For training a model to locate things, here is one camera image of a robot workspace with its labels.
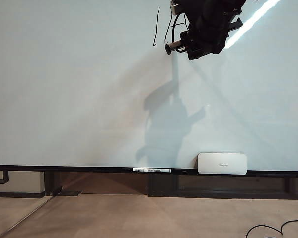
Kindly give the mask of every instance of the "whiteboard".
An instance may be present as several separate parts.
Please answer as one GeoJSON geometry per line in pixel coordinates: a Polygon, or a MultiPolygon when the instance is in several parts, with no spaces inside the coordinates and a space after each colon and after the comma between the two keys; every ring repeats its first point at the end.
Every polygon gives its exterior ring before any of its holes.
{"type": "Polygon", "coordinates": [[[166,54],[169,18],[168,0],[0,0],[0,165],[241,152],[249,170],[298,171],[298,0],[247,1],[238,40],[194,61],[166,54]]]}

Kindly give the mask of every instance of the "black cable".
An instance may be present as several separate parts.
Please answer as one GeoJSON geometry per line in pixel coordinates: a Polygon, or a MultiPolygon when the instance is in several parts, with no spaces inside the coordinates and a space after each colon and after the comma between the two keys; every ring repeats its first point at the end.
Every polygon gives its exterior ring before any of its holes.
{"type": "Polygon", "coordinates": [[[164,37],[164,45],[165,46],[168,44],[168,42],[166,42],[166,39],[167,39],[167,35],[168,35],[169,28],[170,28],[170,25],[171,25],[171,21],[172,21],[172,12],[171,12],[171,17],[170,17],[170,22],[169,22],[169,25],[168,25],[168,29],[167,29],[167,32],[165,33],[165,37],[164,37]]]}
{"type": "MultiPolygon", "coordinates": [[[[177,16],[176,16],[176,18],[175,18],[175,20],[174,20],[174,23],[173,23],[173,27],[172,27],[172,42],[174,42],[174,29],[175,29],[175,26],[176,26],[176,24],[177,24],[177,20],[179,19],[179,16],[182,14],[182,12],[181,13],[179,13],[177,16]]],[[[183,52],[185,52],[186,50],[179,50],[178,48],[176,49],[179,53],[183,53],[183,52]]]]}
{"type": "Polygon", "coordinates": [[[279,232],[280,234],[283,235],[283,226],[286,225],[286,224],[288,224],[288,223],[290,223],[290,222],[298,222],[298,220],[291,220],[291,221],[287,221],[287,222],[283,223],[282,226],[280,227],[280,230],[277,230],[276,228],[273,228],[273,227],[270,227],[270,226],[267,226],[267,225],[256,225],[256,226],[254,226],[254,227],[252,227],[251,229],[248,230],[245,238],[247,238],[248,235],[249,235],[249,233],[253,229],[255,229],[256,227],[268,227],[268,228],[271,228],[271,229],[273,229],[273,230],[275,230],[275,231],[277,231],[277,232],[279,232]]]}
{"type": "Polygon", "coordinates": [[[187,27],[187,30],[189,30],[189,27],[187,25],[187,17],[186,17],[186,14],[184,14],[184,22],[185,22],[185,26],[187,27]]]}
{"type": "Polygon", "coordinates": [[[285,223],[282,224],[282,226],[280,227],[280,233],[283,235],[283,226],[290,223],[290,222],[298,222],[298,220],[291,220],[291,221],[287,221],[285,223]]]}
{"type": "Polygon", "coordinates": [[[270,226],[267,226],[267,225],[256,225],[256,226],[254,226],[254,227],[252,227],[251,229],[248,230],[248,232],[247,232],[245,238],[247,238],[247,237],[248,237],[248,234],[249,234],[253,229],[255,229],[256,227],[268,227],[268,228],[271,228],[271,229],[273,229],[273,230],[279,232],[280,234],[282,234],[282,233],[281,233],[279,230],[277,230],[276,228],[273,228],[273,227],[270,227],[270,226]]]}

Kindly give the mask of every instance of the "whiteboard eraser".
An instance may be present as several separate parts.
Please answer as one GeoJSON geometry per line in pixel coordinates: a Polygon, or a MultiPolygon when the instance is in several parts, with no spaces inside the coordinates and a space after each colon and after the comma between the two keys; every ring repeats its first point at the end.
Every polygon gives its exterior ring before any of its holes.
{"type": "Polygon", "coordinates": [[[198,172],[200,174],[245,175],[247,156],[241,153],[200,153],[198,172]]]}

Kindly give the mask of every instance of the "floor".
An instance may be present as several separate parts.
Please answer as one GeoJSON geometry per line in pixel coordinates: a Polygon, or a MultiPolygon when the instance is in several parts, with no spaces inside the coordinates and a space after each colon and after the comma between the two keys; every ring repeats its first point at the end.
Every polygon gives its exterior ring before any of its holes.
{"type": "Polygon", "coordinates": [[[0,234],[49,200],[43,198],[0,198],[0,234]]]}
{"type": "MultiPolygon", "coordinates": [[[[11,214],[0,208],[1,216],[11,214]]],[[[279,228],[298,219],[298,201],[82,194],[55,197],[5,238],[243,238],[257,224],[279,228]]],[[[298,238],[298,223],[284,228],[298,238]]],[[[281,237],[267,228],[249,238],[281,237]]]]}

